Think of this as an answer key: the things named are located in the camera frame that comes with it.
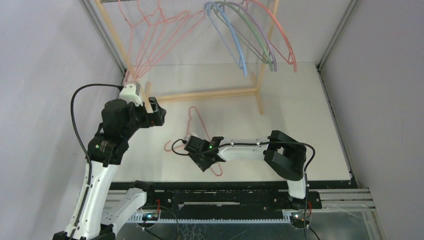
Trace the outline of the wooden hanger rack frame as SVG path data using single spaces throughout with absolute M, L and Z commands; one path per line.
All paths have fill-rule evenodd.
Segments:
M 106 28 L 106 34 L 111 38 L 114 47 L 117 50 L 119 61 L 124 67 L 124 79 L 126 81 L 140 81 L 145 87 L 141 93 L 143 99 L 146 99 L 150 93 L 153 83 L 153 70 L 161 66 L 194 66 L 194 65 L 213 65 L 213 64 L 231 64 L 237 70 L 240 70 L 236 62 L 230 55 L 214 26 L 206 16 L 204 4 L 208 1 L 226 1 L 242 3 L 242 0 L 162 0 L 162 8 L 166 14 L 168 22 L 166 29 L 165 52 L 162 58 L 150 71 L 146 73 L 140 80 L 130 77 L 129 64 L 126 62 L 126 42 L 128 40 L 129 27 L 124 22 L 122 15 L 119 13 L 118 2 L 101 3 L 100 0 L 93 2 L 99 17 Z M 266 12 L 256 4 L 250 3 L 248 10 L 256 18 L 259 25 L 264 29 L 268 37 L 269 28 L 265 28 L 262 21 L 270 20 L 271 18 Z M 240 18 L 229 9 L 226 14 L 232 22 L 237 25 L 237 28 L 245 35 L 252 43 L 258 47 L 258 43 L 245 28 L 245 25 Z M 237 49 L 233 42 L 230 31 L 227 27 L 216 18 L 215 14 L 211 14 L 212 19 L 217 24 L 221 33 L 228 41 L 230 49 L 236 54 Z M 264 104 L 261 96 L 262 82 L 264 72 L 269 69 L 267 65 L 257 59 L 247 47 L 242 44 L 242 50 L 246 58 L 247 75 L 252 75 L 252 71 L 248 69 L 250 62 L 258 61 L 261 63 L 260 75 L 253 77 L 253 85 L 235 88 L 222 87 L 219 90 L 200 90 L 195 88 L 192 93 L 167 93 L 162 99 L 166 102 L 170 101 L 188 101 L 205 98 L 218 97 L 235 97 L 253 95 L 256 98 L 258 111 L 260 114 L 264 112 Z

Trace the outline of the pink hanger on rod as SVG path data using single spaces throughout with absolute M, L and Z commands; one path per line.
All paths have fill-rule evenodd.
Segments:
M 265 3 L 262 3 L 260 0 L 243 0 L 241 2 L 241 5 L 248 9 L 250 3 L 253 3 L 254 5 L 261 7 L 266 12 L 266 14 L 271 18 L 268 36 L 266 37 L 266 39 L 270 40 L 272 38 L 274 28 L 278 29 L 278 32 L 279 32 L 280 36 L 282 37 L 282 39 L 283 39 L 283 41 L 286 45 L 287 55 L 284 55 L 280 51 L 280 49 L 272 41 L 270 42 L 270 46 L 273 50 L 275 50 L 278 53 L 278 55 L 287 64 L 292 66 L 293 71 L 296 73 L 298 71 L 298 66 L 297 66 L 297 60 L 296 60 L 294 50 L 292 48 L 292 45 L 289 41 L 289 38 L 288 38 L 282 24 L 280 23 L 280 21 L 277 18 L 279 6 L 280 6 L 280 1 L 279 0 L 269 0 L 269 3 L 267 5 L 265 5 Z

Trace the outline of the blue plastic hanger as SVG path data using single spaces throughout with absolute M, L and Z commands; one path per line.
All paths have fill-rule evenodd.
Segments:
M 239 38 L 238 38 L 238 36 L 237 36 L 237 34 L 235 32 L 235 28 L 232 26 L 232 23 L 231 23 L 230 19 L 224 13 L 224 8 L 223 7 L 220 7 L 219 4 L 216 3 L 216 2 L 214 2 L 214 1 L 207 1 L 203 5 L 203 10 L 205 11 L 205 14 L 206 14 L 207 18 L 210 20 L 211 24 L 215 28 L 217 34 L 219 35 L 219 37 L 223 41 L 225 47 L 229 51 L 231 57 L 233 58 L 233 60 L 235 61 L 235 63 L 239 67 L 239 69 L 242 70 L 243 75 L 245 77 L 247 77 L 248 76 L 248 70 L 247 70 L 247 66 L 246 66 L 245 56 L 244 56 L 244 53 L 243 53 L 243 50 L 242 50 L 242 47 L 241 47 Z M 218 15 L 221 16 L 221 18 L 223 19 L 223 22 L 225 23 L 227 29 L 230 32 L 230 35 L 232 37 L 232 41 L 235 44 L 236 53 L 234 53 L 233 51 L 231 51 L 230 45 L 226 41 L 226 39 L 224 37 L 224 34 L 221 33 L 218 25 L 216 24 L 216 22 L 212 18 L 212 12 L 218 12 Z

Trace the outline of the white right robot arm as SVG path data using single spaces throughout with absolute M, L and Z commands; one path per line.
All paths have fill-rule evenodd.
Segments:
M 304 170 L 307 146 L 282 131 L 273 130 L 269 136 L 261 138 L 231 139 L 214 136 L 211 140 L 189 133 L 181 142 L 185 155 L 202 171 L 216 163 L 262 161 L 286 180 L 289 203 L 293 207 L 302 208 L 309 201 Z

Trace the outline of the green plastic hanger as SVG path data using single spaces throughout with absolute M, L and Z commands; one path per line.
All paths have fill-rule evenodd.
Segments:
M 224 45 L 229 50 L 232 58 L 243 71 L 245 76 L 247 75 L 247 62 L 244 51 L 242 50 L 242 45 L 245 45 L 247 49 L 252 52 L 258 60 L 268 66 L 272 72 L 277 71 L 276 55 L 271 42 L 266 36 L 264 29 L 260 26 L 253 14 L 249 12 L 246 6 L 242 3 L 232 1 L 209 1 L 204 4 L 203 9 L 216 29 L 218 35 L 223 40 Z M 250 31 L 254 39 L 257 41 L 258 47 L 256 47 L 252 41 L 238 29 L 237 25 L 233 23 L 231 18 L 227 15 L 227 9 L 229 9 L 231 13 L 235 13 L 237 17 L 240 18 L 240 21 L 244 23 L 244 27 Z M 229 30 L 236 52 L 238 53 L 238 57 L 236 57 L 235 53 L 230 50 L 229 43 L 225 40 L 223 34 L 218 29 L 215 20 L 212 18 L 212 14 L 214 14 L 216 18 L 220 20 Z

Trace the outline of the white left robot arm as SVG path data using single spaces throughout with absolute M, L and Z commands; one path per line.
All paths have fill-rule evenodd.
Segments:
M 101 111 L 102 122 L 86 149 L 84 182 L 71 221 L 54 240 L 114 240 L 123 225 L 140 207 L 156 203 L 153 185 L 136 180 L 126 195 L 110 210 L 104 211 L 112 180 L 121 165 L 129 140 L 139 129 L 162 126 L 166 110 L 155 97 L 148 99 L 153 112 L 143 104 L 124 99 L 108 101 Z

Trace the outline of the purple plastic hanger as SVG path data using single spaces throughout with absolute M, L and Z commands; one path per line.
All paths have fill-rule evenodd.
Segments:
M 277 71 L 277 63 L 276 63 L 276 56 L 274 53 L 274 50 L 271 48 L 270 41 L 267 40 L 267 36 L 265 34 L 265 30 L 260 26 L 256 18 L 253 16 L 252 13 L 248 11 L 248 9 L 244 6 L 242 6 L 239 3 L 235 2 L 224 2 L 224 5 L 231 7 L 246 23 L 246 25 L 249 27 L 253 35 L 255 36 L 256 40 L 258 41 L 261 49 L 262 49 L 262 56 L 259 55 L 259 50 L 257 50 L 248 40 L 247 38 L 240 33 L 239 30 L 236 30 L 236 35 L 239 37 L 241 36 L 244 38 L 245 41 L 242 41 L 248 48 L 265 64 L 267 64 L 272 72 Z

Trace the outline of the metal hanging rod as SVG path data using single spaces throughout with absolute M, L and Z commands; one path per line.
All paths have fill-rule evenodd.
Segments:
M 130 2 L 130 1 L 135 1 L 135 0 L 100 0 L 101 3 L 117 3 L 117 2 Z

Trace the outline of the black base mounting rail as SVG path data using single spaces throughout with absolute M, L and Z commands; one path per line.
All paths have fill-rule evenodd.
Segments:
M 164 208 L 162 218 L 179 220 L 272 221 L 283 211 L 318 210 L 323 207 L 320 190 L 356 189 L 350 181 L 311 181 L 307 200 L 289 196 L 285 181 L 153 182 L 142 209 Z

